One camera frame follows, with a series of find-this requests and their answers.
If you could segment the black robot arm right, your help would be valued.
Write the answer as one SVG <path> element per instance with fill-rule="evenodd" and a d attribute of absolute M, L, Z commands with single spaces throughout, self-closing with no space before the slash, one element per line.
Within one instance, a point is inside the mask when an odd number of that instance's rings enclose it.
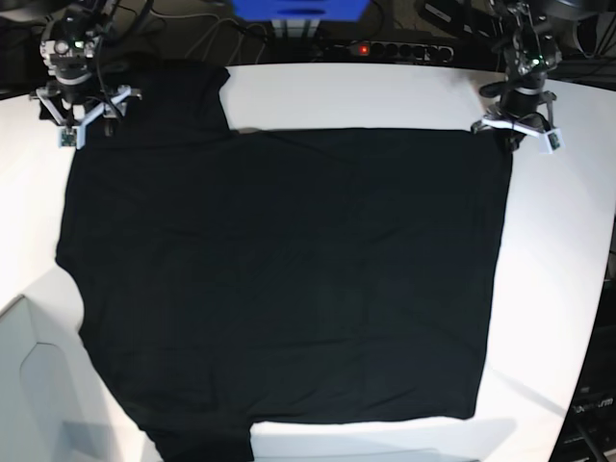
<path fill-rule="evenodd" d="M 100 57 L 112 29 L 117 1 L 77 2 L 46 26 L 39 53 L 50 80 L 29 94 L 40 106 L 39 118 L 57 127 L 60 147 L 82 148 L 88 126 L 102 117 L 111 135 L 141 91 L 129 85 L 110 87 Z"/>

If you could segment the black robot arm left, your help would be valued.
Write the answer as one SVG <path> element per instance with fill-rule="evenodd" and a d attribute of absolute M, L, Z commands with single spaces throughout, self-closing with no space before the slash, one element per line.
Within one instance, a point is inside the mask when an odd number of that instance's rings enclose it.
<path fill-rule="evenodd" d="M 471 132 L 502 130 L 513 150 L 526 137 L 537 139 L 546 154 L 564 146 L 553 121 L 556 95 L 545 89 L 548 73 L 561 61 L 546 18 L 527 1 L 493 1 L 491 7 L 501 26 L 501 36 L 490 49 L 504 62 L 504 79 L 482 86 L 479 94 L 493 99 Z"/>

